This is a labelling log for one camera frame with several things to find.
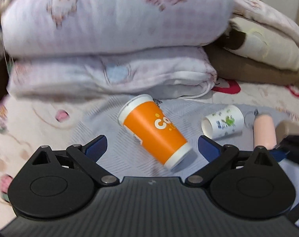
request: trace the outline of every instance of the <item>bed sheet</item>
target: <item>bed sheet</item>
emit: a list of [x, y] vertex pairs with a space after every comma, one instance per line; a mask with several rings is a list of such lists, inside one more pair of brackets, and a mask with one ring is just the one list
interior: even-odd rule
[[[286, 111], [299, 122], [299, 98], [288, 89], [272, 85], [239, 83], [238, 94], [211, 91], [198, 100], [205, 103], [237, 103], [261, 105]], [[40, 145], [50, 145], [53, 150], [67, 147], [74, 127], [86, 111], [94, 108], [96, 100], [17, 100], [7, 97], [0, 106], [0, 178], [8, 174], [14, 177]], [[283, 168], [293, 168], [283, 161]], [[299, 182], [299, 168], [289, 175]], [[0, 193], [0, 229], [15, 217], [11, 206]]]

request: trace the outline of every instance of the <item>white letter logo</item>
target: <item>white letter logo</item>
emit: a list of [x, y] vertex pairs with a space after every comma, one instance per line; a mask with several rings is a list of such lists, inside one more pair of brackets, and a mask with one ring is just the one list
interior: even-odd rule
[[156, 128], [158, 128], [158, 129], [165, 129], [166, 126], [167, 126], [167, 124], [165, 122], [163, 122], [162, 125], [159, 125], [159, 122], [161, 122], [161, 119], [156, 119], [155, 120], [155, 126], [156, 126]]

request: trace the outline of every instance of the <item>small white cup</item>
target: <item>small white cup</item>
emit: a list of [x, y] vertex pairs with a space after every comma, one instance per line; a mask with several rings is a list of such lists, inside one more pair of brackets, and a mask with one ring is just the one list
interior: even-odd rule
[[234, 105], [206, 116], [201, 123], [203, 134], [210, 139], [241, 132], [244, 125], [244, 116]]

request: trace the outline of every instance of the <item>folded white blanket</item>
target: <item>folded white blanket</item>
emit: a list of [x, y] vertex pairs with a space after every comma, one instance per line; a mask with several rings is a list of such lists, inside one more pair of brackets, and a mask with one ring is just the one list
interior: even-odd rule
[[287, 35], [275, 28], [243, 17], [230, 20], [233, 28], [246, 33], [244, 43], [230, 52], [251, 58], [255, 61], [276, 67], [277, 69], [299, 69], [299, 48]]
[[10, 76], [8, 92], [19, 97], [148, 93], [156, 99], [174, 99], [206, 94], [217, 74], [202, 48], [171, 47], [20, 61]]
[[14, 56], [123, 53], [207, 44], [233, 0], [15, 0], [2, 17]]
[[299, 26], [275, 8], [259, 0], [234, 0], [235, 14], [269, 25], [291, 37], [299, 47]]

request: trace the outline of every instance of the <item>brown blanket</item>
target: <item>brown blanket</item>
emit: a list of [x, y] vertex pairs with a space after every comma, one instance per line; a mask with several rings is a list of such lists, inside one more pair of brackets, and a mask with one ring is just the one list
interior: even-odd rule
[[276, 69], [230, 53], [215, 44], [209, 44], [203, 48], [219, 77], [281, 86], [296, 84], [299, 81], [299, 72]]

